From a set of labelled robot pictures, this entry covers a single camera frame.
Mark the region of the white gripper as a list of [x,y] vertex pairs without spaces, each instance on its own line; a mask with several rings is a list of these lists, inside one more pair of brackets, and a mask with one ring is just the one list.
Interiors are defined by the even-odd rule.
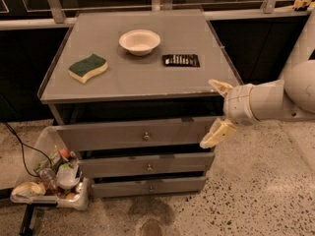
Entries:
[[225,97],[223,113],[227,119],[217,118],[209,132],[200,141],[201,148],[213,148],[236,132],[236,125],[250,126],[258,123],[250,105],[251,84],[233,87],[232,85],[209,80],[209,84],[222,96]]

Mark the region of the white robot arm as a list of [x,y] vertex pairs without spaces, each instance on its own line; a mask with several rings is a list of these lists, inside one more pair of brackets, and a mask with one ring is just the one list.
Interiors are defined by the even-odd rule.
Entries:
[[286,122],[315,120],[315,11],[313,11],[277,80],[233,87],[209,80],[223,97],[223,119],[218,118],[200,141],[212,148],[236,132],[238,126],[265,120]]

